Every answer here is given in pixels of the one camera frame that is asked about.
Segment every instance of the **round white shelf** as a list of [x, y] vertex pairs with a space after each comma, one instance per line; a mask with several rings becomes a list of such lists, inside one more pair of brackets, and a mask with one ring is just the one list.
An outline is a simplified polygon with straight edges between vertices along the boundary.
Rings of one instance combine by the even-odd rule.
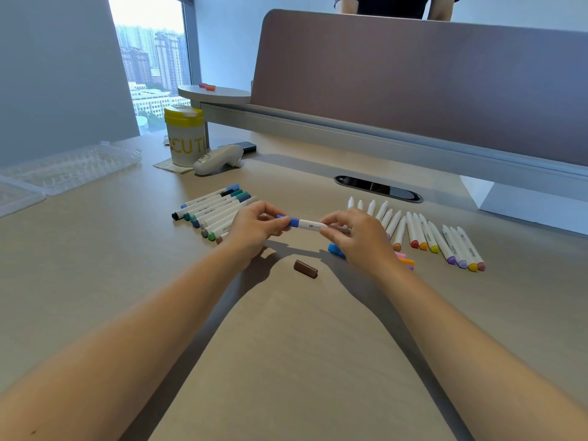
[[195, 102], [243, 104], [251, 101], [251, 93], [217, 86], [215, 91], [206, 91], [198, 85], [180, 85], [178, 94]]

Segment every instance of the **window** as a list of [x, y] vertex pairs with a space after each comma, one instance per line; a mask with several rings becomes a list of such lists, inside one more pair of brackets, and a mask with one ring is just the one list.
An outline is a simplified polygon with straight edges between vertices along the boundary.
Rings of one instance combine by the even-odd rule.
[[[165, 129], [163, 110], [151, 105], [170, 102], [178, 85], [191, 83], [182, 2], [179, 0], [108, 0], [121, 48], [126, 79], [141, 134]], [[138, 99], [151, 99], [150, 102]]]

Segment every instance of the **person's left hand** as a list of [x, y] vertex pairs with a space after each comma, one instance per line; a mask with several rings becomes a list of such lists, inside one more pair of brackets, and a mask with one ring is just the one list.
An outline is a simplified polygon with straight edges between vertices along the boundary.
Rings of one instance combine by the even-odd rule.
[[239, 210], [229, 235], [223, 240], [221, 246], [231, 248], [231, 251], [239, 256], [239, 259], [247, 267], [253, 257], [263, 249], [265, 241], [273, 236], [280, 236], [283, 231], [290, 230], [290, 218], [268, 219], [267, 216], [285, 215], [283, 211], [263, 201], [256, 201], [253, 204]]

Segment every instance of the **brown partition screen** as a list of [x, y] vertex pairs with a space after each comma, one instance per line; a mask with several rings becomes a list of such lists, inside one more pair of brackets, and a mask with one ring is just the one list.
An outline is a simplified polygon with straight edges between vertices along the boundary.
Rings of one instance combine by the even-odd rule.
[[273, 10], [251, 103], [588, 166], [588, 33]]

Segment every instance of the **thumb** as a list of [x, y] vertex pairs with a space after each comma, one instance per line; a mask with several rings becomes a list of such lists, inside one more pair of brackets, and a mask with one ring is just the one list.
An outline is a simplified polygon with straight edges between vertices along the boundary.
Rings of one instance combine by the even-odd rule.
[[268, 235], [271, 235], [273, 233], [279, 232], [283, 228], [288, 227], [289, 224], [290, 224], [290, 217], [283, 216], [281, 218], [276, 218], [274, 220], [269, 220], [269, 221], [264, 222], [263, 228], [268, 233]]
[[349, 242], [349, 237], [337, 229], [322, 228], [319, 230], [319, 232], [323, 237], [339, 246], [340, 249], [343, 249]]

